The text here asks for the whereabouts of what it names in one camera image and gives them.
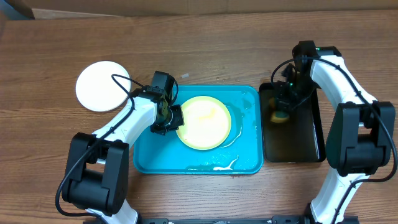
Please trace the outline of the green yellow sponge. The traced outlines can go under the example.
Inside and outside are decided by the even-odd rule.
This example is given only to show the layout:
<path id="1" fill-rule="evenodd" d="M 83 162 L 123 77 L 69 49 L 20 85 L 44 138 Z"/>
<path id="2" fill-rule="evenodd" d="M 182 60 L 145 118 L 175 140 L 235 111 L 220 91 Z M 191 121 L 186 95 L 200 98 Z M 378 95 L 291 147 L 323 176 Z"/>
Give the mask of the green yellow sponge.
<path id="1" fill-rule="evenodd" d="M 269 99 L 269 110 L 271 112 L 270 121 L 272 123 L 284 123 L 288 121 L 290 118 L 288 113 L 276 110 L 275 98 Z"/>

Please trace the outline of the yellow plate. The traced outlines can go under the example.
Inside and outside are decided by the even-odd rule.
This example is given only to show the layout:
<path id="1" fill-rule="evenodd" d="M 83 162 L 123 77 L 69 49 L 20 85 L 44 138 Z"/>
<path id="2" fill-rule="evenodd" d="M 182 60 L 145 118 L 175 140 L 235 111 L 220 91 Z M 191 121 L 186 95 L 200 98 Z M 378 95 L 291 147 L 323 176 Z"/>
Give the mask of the yellow plate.
<path id="1" fill-rule="evenodd" d="M 181 106 L 184 124 L 177 136 L 186 146 L 206 151 L 218 147 L 228 137 L 232 121 L 227 107 L 216 98 L 196 96 Z"/>

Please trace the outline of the white plate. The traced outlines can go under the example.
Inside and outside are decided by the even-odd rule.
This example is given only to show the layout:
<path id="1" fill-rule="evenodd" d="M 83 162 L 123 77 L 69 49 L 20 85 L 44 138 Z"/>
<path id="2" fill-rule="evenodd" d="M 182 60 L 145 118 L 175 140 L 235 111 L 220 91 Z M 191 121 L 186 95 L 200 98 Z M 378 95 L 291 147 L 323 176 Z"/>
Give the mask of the white plate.
<path id="1" fill-rule="evenodd" d="M 130 78 L 127 70 L 116 62 L 100 61 L 86 67 L 76 81 L 78 101 L 85 108 L 96 112 L 111 111 L 119 107 L 127 94 L 112 79 L 113 74 Z"/>

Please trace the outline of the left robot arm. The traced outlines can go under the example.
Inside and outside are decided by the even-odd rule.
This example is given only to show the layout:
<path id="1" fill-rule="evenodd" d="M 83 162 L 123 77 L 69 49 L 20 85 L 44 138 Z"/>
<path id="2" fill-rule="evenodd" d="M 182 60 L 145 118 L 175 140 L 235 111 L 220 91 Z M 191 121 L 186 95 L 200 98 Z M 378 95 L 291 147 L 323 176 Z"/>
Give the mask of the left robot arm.
<path id="1" fill-rule="evenodd" d="M 126 106 L 93 134 L 77 133 L 71 140 L 65 175 L 55 207 L 66 217 L 60 201 L 72 203 L 79 217 L 95 223 L 137 223 L 139 214 L 126 200 L 129 150 L 142 132 L 165 135 L 183 125 L 180 105 L 175 104 L 178 83 L 168 73 L 156 71 L 150 85 L 125 90 Z"/>

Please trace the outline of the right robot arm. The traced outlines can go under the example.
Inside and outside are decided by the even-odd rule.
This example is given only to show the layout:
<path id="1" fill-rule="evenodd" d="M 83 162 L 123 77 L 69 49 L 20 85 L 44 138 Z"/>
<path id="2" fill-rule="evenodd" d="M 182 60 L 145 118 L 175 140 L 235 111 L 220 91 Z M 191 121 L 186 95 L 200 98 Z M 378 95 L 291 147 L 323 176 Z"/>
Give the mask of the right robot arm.
<path id="1" fill-rule="evenodd" d="M 335 110 L 325 144 L 330 165 L 318 195 L 309 203 L 309 223 L 347 223 L 345 210 L 363 183 L 380 183 L 397 172 L 393 140 L 396 111 L 378 101 L 352 76 L 340 51 L 300 41 L 281 63 L 285 81 L 272 82 L 271 122 L 284 123 L 291 112 L 321 89 Z"/>

